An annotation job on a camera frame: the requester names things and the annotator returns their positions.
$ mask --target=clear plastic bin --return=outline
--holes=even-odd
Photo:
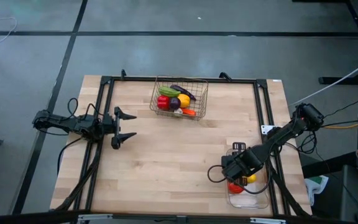
[[[233,152],[236,151],[233,149],[229,149],[226,155],[232,155]],[[255,175],[257,176],[256,181],[245,186],[245,188],[251,192],[256,192],[262,189],[267,182],[265,168],[256,172]],[[235,208],[267,208],[269,205],[269,197],[267,196],[267,191],[268,189],[257,195],[249,194],[246,191],[243,191],[239,194],[232,194],[226,187],[226,197],[229,204],[231,204]]]

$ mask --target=butcher block tabletop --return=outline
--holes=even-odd
[[[89,103],[95,104],[100,80],[98,75],[84,77],[76,115],[84,114]],[[267,80],[267,84],[275,125],[282,126],[290,120],[283,83]],[[157,116],[149,108],[153,87],[154,82],[114,82],[110,113],[119,106],[124,113],[137,116],[120,122],[121,133],[137,134],[121,144],[119,150],[111,147],[112,136],[105,136],[91,211],[271,217],[268,190],[259,197],[268,198],[259,199],[265,208],[234,208],[227,202],[226,182],[212,183],[206,175],[209,167],[221,163],[221,156],[233,142],[245,142],[247,146],[262,143],[253,85],[210,83],[206,115],[199,121]],[[266,121],[262,90],[260,97]],[[70,133],[67,143],[78,137]],[[51,208],[58,207],[78,183],[86,143],[80,140],[65,150]],[[281,160],[289,191],[311,213],[298,152],[284,145]],[[219,169],[211,173],[211,178],[222,178]],[[260,183],[265,183],[264,169],[258,177]],[[280,191],[275,187],[278,209],[283,213]],[[88,185],[84,187],[80,208],[85,207],[87,193]]]

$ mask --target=eggplant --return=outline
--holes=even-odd
[[[180,100],[177,97],[171,97],[169,99],[169,108],[177,110],[180,107]]]
[[[195,96],[193,96],[193,94],[191,94],[189,91],[185,90],[184,88],[178,86],[178,85],[171,85],[170,88],[173,88],[176,91],[179,91],[181,94],[184,95],[188,95],[190,97],[190,99],[192,100],[196,100]]]

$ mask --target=red bell pepper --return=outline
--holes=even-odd
[[[235,183],[228,182],[227,187],[232,194],[239,194],[243,191],[242,187],[236,185]]]
[[[161,110],[169,110],[169,97],[159,96],[157,98],[157,107]]]

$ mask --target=wire basket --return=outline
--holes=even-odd
[[[161,86],[171,87],[171,85],[178,85],[189,91],[196,100],[190,100],[190,105],[186,109],[196,112],[196,115],[176,114],[173,110],[161,110],[157,107],[157,98],[161,95],[158,89]],[[157,115],[171,116],[177,118],[186,118],[200,120],[206,113],[206,100],[208,96],[208,82],[197,78],[182,78],[173,76],[157,76],[150,101],[150,109]]]

